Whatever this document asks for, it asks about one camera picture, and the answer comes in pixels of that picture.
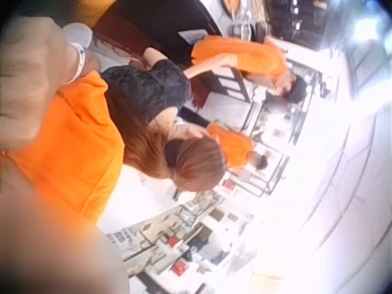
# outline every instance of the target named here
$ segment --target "orange shirt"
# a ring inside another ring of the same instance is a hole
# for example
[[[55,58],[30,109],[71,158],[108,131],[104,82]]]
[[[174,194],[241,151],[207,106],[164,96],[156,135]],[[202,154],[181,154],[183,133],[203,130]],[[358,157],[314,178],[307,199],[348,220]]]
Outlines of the orange shirt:
[[[252,74],[276,77],[287,71],[284,52],[271,41],[256,43],[229,37],[207,36],[192,51],[194,64],[221,53],[238,55],[237,69]]]
[[[207,131],[213,137],[218,137],[228,167],[239,168],[247,164],[247,154],[253,150],[250,138],[241,133],[226,130],[215,123],[209,124]]]
[[[9,156],[40,196],[96,223],[123,165],[124,142],[110,119],[97,72],[63,86],[38,137]]]

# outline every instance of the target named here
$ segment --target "man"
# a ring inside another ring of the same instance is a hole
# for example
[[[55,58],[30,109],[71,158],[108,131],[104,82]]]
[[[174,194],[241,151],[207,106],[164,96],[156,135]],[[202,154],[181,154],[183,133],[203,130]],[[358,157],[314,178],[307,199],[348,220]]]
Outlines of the man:
[[[284,52],[270,40],[256,43],[206,36],[194,45],[191,57],[194,66],[184,71],[187,77],[217,67],[234,67],[245,72],[248,80],[270,88],[288,103],[297,104],[306,96],[306,82],[288,70]]]
[[[193,125],[206,129],[207,133],[219,142],[229,168],[239,169],[248,165],[247,169],[263,170],[268,166],[267,157],[253,151],[254,142],[249,137],[222,124],[210,122],[186,107],[179,111],[178,116]]]

